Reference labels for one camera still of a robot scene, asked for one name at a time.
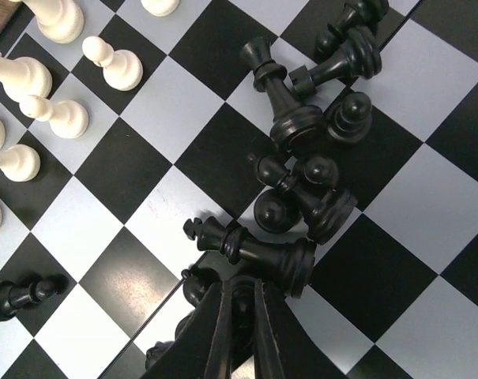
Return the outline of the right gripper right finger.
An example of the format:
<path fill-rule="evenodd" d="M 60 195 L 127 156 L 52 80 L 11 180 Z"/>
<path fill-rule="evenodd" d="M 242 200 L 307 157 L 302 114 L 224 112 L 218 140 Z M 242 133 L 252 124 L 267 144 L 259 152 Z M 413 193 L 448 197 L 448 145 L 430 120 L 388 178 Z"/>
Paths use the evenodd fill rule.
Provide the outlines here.
<path fill-rule="evenodd" d="M 254 373 L 257 378 L 344 378 L 313 343 L 272 283 L 254 281 Z"/>

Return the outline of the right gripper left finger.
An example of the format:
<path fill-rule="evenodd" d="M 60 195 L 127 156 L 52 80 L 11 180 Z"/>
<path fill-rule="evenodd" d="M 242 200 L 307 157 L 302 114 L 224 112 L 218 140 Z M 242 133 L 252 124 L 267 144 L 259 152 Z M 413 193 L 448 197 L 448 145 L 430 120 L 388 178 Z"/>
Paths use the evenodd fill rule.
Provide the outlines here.
<path fill-rule="evenodd" d="M 213 284 L 179 338 L 147 370 L 147 378 L 231 376 L 231 284 Z"/>

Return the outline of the black king chess piece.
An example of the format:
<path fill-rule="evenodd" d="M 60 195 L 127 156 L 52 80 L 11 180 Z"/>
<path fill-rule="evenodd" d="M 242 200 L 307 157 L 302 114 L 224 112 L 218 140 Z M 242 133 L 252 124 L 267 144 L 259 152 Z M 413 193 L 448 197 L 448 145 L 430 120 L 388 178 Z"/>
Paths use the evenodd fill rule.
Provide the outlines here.
<path fill-rule="evenodd" d="M 232 265 L 248 261 L 293 298 L 300 298 L 315 262 L 317 244 L 306 238 L 294 242 L 262 242 L 245 227 L 224 227 L 213 216 L 188 219 L 183 230 L 200 251 L 217 251 Z"/>

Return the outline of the black bishop chess piece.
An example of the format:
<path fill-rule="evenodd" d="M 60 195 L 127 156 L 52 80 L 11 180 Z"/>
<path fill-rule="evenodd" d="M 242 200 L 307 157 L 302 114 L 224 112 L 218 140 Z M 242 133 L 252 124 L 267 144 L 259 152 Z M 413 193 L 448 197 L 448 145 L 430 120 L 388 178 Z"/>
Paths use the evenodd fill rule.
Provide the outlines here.
<path fill-rule="evenodd" d="M 342 227 L 357 205 L 356 198 L 346 189 L 313 186 L 297 171 L 286 168 L 275 156 L 250 154 L 256 179 L 270 190 L 296 205 L 301 211 L 301 220 L 308 226 L 310 240 L 323 245 Z"/>

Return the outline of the black queen chess piece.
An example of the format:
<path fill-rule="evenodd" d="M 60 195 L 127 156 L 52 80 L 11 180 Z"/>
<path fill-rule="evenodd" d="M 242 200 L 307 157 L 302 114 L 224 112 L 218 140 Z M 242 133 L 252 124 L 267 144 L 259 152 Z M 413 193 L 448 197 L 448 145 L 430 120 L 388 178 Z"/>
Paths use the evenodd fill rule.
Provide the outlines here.
<path fill-rule="evenodd" d="M 254 89 L 269 97 L 273 111 L 273 126 L 269 135 L 276 146 L 290 151 L 306 144 L 323 127 L 320 107 L 305 104 L 293 95 L 284 83 L 285 66 L 271 56 L 270 40 L 264 36 L 251 39 L 239 56 L 254 75 Z"/>

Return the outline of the black rook chess piece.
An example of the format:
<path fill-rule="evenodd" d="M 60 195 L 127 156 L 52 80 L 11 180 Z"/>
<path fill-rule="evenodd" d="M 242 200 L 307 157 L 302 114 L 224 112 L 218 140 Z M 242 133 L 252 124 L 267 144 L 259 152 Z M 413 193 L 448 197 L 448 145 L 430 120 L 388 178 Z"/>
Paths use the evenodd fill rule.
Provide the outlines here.
<path fill-rule="evenodd" d="M 382 71 L 378 44 L 367 27 L 351 28 L 345 41 L 324 62 L 312 69 L 300 66 L 289 73 L 294 93 L 305 99 L 317 87 L 337 78 L 371 79 Z"/>

